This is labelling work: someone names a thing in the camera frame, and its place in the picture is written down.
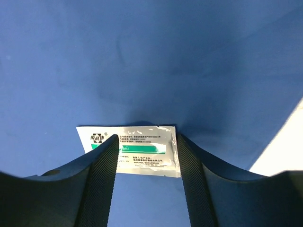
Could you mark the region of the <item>small white green sachet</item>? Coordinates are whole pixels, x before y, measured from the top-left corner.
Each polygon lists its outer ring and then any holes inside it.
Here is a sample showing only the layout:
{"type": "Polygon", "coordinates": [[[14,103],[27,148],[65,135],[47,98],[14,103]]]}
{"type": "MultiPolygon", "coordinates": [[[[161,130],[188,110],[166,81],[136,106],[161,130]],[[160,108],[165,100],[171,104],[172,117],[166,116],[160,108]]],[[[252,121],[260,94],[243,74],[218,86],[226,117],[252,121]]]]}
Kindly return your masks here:
{"type": "Polygon", "coordinates": [[[174,126],[78,126],[76,130],[86,153],[118,136],[118,173],[181,177],[174,126]]]}

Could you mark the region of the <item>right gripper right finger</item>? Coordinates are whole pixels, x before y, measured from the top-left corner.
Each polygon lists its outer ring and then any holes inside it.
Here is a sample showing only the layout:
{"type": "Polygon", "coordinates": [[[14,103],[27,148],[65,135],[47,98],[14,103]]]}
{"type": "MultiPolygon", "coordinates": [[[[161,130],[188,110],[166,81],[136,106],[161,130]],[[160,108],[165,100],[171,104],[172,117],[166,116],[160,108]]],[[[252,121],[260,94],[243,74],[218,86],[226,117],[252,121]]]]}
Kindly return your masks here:
{"type": "Polygon", "coordinates": [[[212,155],[182,134],[177,148],[191,226],[302,226],[302,171],[271,177],[255,174],[212,155]]]}

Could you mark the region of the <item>blue surgical drape cloth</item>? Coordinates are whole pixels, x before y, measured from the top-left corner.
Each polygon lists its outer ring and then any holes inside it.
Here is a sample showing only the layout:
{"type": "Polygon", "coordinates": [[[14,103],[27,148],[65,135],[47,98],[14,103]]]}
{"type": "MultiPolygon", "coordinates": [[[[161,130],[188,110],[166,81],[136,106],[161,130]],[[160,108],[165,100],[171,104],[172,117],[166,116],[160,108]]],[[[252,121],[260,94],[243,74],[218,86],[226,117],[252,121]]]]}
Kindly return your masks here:
{"type": "MultiPolygon", "coordinates": [[[[78,126],[174,126],[249,171],[302,96],[300,0],[0,3],[0,173],[86,154],[78,126]]],[[[107,227],[192,227],[182,176],[116,172],[107,227]]]]}

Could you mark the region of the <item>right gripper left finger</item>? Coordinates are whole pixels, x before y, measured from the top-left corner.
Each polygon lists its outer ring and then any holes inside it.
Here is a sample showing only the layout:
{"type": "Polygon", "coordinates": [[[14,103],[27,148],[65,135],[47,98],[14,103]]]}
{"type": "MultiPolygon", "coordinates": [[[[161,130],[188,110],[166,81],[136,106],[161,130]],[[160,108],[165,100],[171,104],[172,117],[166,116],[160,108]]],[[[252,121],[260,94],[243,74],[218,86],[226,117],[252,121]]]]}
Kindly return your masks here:
{"type": "Polygon", "coordinates": [[[118,136],[43,175],[0,174],[3,227],[105,227],[116,168],[118,136]]]}

